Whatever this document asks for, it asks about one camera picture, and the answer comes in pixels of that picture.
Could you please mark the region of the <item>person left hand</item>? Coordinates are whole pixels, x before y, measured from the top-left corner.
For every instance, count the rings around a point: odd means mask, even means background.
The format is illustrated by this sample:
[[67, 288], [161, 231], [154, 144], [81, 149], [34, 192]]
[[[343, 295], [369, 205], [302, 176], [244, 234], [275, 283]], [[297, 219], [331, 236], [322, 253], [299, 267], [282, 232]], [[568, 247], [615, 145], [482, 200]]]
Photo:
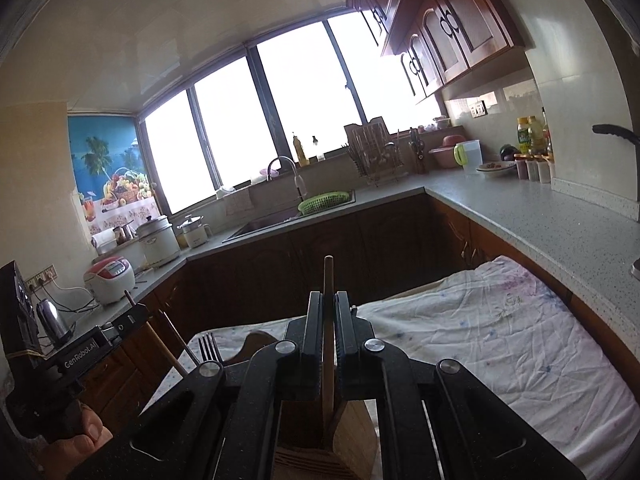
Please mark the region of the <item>person left hand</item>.
[[81, 403], [82, 430], [66, 440], [58, 440], [46, 446], [38, 458], [38, 470], [43, 479], [64, 480], [85, 460], [98, 452], [113, 437], [103, 425], [100, 416]]

